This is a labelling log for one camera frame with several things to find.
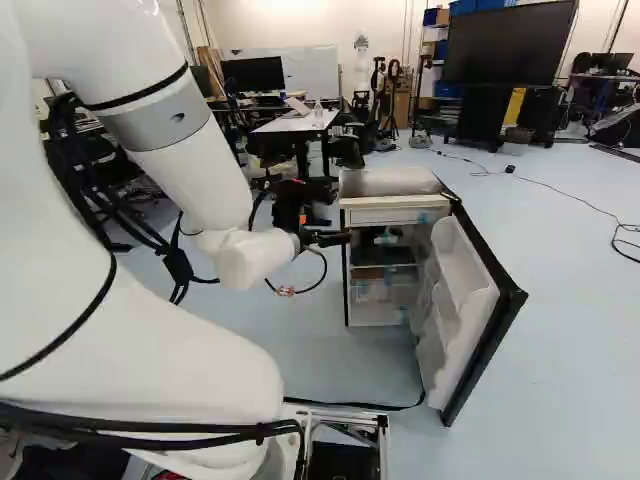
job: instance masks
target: white table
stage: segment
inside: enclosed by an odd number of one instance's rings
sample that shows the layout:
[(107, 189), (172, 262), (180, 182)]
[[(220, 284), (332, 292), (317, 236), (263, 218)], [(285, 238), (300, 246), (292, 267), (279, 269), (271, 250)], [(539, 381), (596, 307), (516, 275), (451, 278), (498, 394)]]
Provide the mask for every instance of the white table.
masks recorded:
[(279, 117), (266, 125), (256, 128), (252, 133), (284, 133), (284, 132), (323, 132), (340, 113), (338, 109), (322, 111), (322, 125), (314, 126), (315, 117), (310, 113), (306, 117), (284, 118)]
[(284, 118), (279, 117), (269, 123), (256, 128), (251, 133), (254, 135), (279, 135), (291, 136), (291, 141), (296, 148), (296, 160), (298, 163), (298, 176), (301, 179), (309, 178), (309, 164), (307, 161), (307, 140), (317, 138), (318, 134), (322, 139), (322, 171), (325, 177), (337, 180), (329, 173), (329, 153), (327, 146), (329, 143), (328, 130), (335, 118), (340, 113), (339, 109), (322, 111), (322, 125), (314, 126), (316, 121), (313, 112), (305, 117)]

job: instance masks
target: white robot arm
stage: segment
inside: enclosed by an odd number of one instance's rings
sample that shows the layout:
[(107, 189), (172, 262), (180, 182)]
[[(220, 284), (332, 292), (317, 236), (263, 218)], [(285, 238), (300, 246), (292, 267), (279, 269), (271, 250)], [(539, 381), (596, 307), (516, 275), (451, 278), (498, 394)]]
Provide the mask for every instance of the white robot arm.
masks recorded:
[[(204, 230), (198, 245), (224, 285), (293, 259), (295, 237), (245, 231), (247, 183), (156, 1), (0, 0), (0, 36), (0, 401), (121, 421), (279, 419), (273, 359), (118, 267), (61, 193), (31, 115), (31, 77), (68, 81)], [(268, 444), (133, 453), (195, 480), (246, 480)]]
[(33, 74), (72, 86), (185, 212), (185, 225), (202, 231), (195, 243), (223, 285), (248, 288), (295, 258), (295, 236), (246, 232), (247, 182), (155, 0), (15, 5)]

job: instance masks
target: computer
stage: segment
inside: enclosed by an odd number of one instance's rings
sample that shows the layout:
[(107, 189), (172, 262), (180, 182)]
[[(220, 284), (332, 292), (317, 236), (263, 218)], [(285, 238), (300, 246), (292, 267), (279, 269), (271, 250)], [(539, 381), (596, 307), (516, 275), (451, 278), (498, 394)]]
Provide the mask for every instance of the computer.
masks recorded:
[(285, 88), (280, 57), (226, 60), (221, 64), (225, 89), (231, 86), (235, 92), (269, 92)]

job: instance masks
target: black chair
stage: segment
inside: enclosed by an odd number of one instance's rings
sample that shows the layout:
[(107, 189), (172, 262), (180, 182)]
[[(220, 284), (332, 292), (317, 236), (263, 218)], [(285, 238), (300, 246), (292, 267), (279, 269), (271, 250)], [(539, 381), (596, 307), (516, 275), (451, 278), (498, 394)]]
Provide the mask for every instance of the black chair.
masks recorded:
[(331, 127), (329, 156), (336, 158), (339, 167), (361, 169), (365, 162), (362, 156), (365, 124), (351, 113), (340, 113)]

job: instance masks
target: light blue floor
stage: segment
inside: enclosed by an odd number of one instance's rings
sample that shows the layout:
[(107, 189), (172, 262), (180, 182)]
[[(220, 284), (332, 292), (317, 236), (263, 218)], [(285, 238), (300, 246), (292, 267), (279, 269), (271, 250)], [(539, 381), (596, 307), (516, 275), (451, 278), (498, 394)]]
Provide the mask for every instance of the light blue floor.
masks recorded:
[[(474, 166), (410, 149), (406, 138), (400, 145), (368, 156), (368, 165), (430, 166), (462, 197), (530, 297), (453, 428), (441, 427), (426, 406), (392, 415), (391, 478), (640, 478), (640, 265), (609, 247), (614, 222), (514, 178), (471, 177)], [(515, 164), (520, 175), (640, 223), (638, 164), (585, 145), (531, 147), (521, 158), (442, 148), (491, 171)], [(265, 208), (260, 220), (268, 219)], [(212, 275), (210, 262), (183, 244), (198, 274)], [(347, 331), (339, 250), (328, 257), (327, 281), (311, 295), (282, 299), (262, 285), (244, 293), (194, 285), (183, 306), (269, 351), (291, 395), (414, 401), (420, 385), (410, 336), (402, 329)], [(139, 249), (121, 260), (168, 297), (171, 282), (152, 253)], [(301, 257), (273, 278), (311, 283), (320, 266)]]

